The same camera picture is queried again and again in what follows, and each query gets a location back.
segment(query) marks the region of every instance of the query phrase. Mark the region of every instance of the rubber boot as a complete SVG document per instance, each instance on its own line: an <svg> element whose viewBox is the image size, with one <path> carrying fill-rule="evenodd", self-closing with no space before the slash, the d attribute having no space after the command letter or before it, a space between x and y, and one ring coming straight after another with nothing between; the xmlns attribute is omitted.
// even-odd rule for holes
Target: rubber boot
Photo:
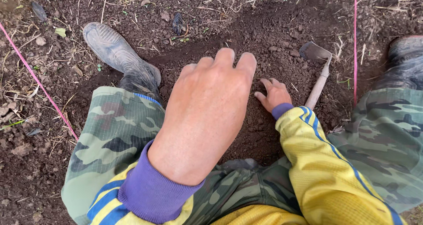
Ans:
<svg viewBox="0 0 423 225"><path fill-rule="evenodd" d="M404 36L391 43L388 70L373 89L423 90L423 36Z"/></svg>
<svg viewBox="0 0 423 225"><path fill-rule="evenodd" d="M91 22L84 27L83 35L98 58L124 74L119 88L161 103L159 69L142 60L119 33L107 25Z"/></svg>

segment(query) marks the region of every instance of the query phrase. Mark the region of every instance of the loose soil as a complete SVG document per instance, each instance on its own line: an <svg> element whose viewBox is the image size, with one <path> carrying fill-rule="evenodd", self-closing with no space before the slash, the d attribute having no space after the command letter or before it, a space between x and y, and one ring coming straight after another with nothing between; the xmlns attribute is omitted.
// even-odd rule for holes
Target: loose soil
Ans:
<svg viewBox="0 0 423 225"><path fill-rule="evenodd" d="M101 19L121 33L140 57L160 69L164 107L184 65L214 56L222 47L234 49L237 59L246 51L256 56L258 65L244 124L219 163L253 158L268 166L283 155L275 121L253 92L265 92L260 78L274 77L286 84L294 105L304 105L324 63L299 57L299 48L308 41L335 54L331 75L315 108L323 129L329 133L350 120L354 0L300 0L298 4L297 0L150 0L154 4L146 6L140 6L142 0L128 0L129 6L123 6L123 0L106 0L105 5L104 0L35 1L44 7L49 18L46 23L32 12L29 0L1 1L1 22L17 46L38 34L44 37L45 45L34 40L21 52L58 106L64 108L78 136L92 91L116 86L122 77L83 42L83 27ZM418 8L421 0L359 1L357 92L362 95L385 70L389 42L398 36L421 34L423 17ZM171 27L176 12L188 24L187 36L182 38L175 36ZM66 28L67 37L54 33L55 27ZM0 224L73 224L61 202L60 189L76 142L41 90L29 97L36 83L17 55L8 54L10 49L1 37L1 122L5 126L29 120L0 131ZM27 136L38 128L40 133Z"/></svg>

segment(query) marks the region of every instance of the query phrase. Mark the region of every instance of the soil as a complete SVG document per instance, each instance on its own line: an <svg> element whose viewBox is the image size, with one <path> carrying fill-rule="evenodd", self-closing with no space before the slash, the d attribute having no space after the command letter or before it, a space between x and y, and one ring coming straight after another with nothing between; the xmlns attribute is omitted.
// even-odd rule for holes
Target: soil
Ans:
<svg viewBox="0 0 423 225"><path fill-rule="evenodd" d="M323 129L329 133L350 120L354 0L299 0L298 4L297 0L150 0L152 4L145 6L142 0L34 1L43 6L47 22L35 16L30 0L0 0L1 22L17 46L38 34L44 38L45 45L34 40L21 52L78 136L92 91L116 86L122 77L98 60L83 41L84 25L101 19L121 33L140 57L160 69L164 108L184 65L214 56L222 47L234 49L238 59L246 51L256 56L244 124L219 163L253 158L267 166L283 155L275 121L253 92L265 92L260 78L274 77L286 84L295 106L304 105L324 64L299 57L299 48L308 41L335 55L314 110ZM422 33L423 16L417 7L421 0L359 1L357 94L361 96L384 72L389 43L399 36ZM184 27L188 25L185 37L172 30L176 12L182 14ZM66 28L67 37L57 35L55 28ZM60 189L76 142L41 90L30 97L37 84L18 56L8 53L11 47L5 37L0 38L0 50L2 125L28 119L0 130L0 224L73 224ZM27 136L34 130L41 132Z"/></svg>

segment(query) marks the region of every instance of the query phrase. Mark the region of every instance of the purple sleeve cuff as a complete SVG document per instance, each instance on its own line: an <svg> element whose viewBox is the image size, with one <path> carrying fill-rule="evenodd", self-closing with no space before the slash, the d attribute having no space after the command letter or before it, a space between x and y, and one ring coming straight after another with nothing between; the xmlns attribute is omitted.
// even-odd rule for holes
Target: purple sleeve cuff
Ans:
<svg viewBox="0 0 423 225"><path fill-rule="evenodd" d="M118 200L143 220L162 224L174 220L182 211L185 201L204 181L196 186L178 184L157 171L148 160L150 141L141 152L135 168L131 169L119 189Z"/></svg>
<svg viewBox="0 0 423 225"><path fill-rule="evenodd" d="M272 110L272 115L276 120L278 120L284 113L292 108L293 105L290 103L281 103Z"/></svg>

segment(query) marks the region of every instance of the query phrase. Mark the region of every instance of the camouflage pants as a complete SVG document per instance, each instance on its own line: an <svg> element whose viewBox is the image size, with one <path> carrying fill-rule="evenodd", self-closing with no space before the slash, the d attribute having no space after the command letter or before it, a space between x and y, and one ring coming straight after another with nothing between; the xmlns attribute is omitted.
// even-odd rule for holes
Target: camouflage pants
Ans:
<svg viewBox="0 0 423 225"><path fill-rule="evenodd" d="M423 91L381 89L363 96L346 130L328 138L398 212L423 199L420 137ZM98 190L135 162L164 119L157 103L113 87L93 93L87 122L72 154L62 199L78 224ZM282 157L270 167L252 159L216 166L194 194L185 224L209 224L252 204L266 204L301 214Z"/></svg>

